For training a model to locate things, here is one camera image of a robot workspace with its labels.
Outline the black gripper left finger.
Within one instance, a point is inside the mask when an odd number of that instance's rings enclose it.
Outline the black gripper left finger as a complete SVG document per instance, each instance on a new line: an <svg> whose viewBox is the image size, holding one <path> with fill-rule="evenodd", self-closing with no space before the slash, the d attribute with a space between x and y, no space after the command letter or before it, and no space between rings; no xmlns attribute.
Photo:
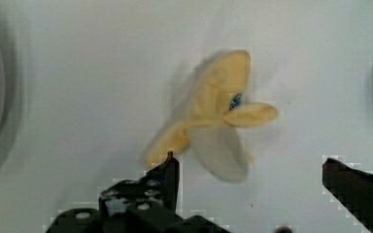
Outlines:
<svg viewBox="0 0 373 233"><path fill-rule="evenodd" d="M130 209L162 214L163 218L176 215L180 182L180 163L169 151L164 161L136 180L122 180L99 194L98 206L102 217L126 214Z"/></svg>

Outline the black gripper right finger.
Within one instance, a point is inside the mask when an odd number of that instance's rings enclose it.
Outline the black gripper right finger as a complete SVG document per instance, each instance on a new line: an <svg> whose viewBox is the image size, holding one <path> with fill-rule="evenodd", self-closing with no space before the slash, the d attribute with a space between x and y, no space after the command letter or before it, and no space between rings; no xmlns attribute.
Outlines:
<svg viewBox="0 0 373 233"><path fill-rule="evenodd" d="M328 158L322 165L322 185L373 233L373 174Z"/></svg>

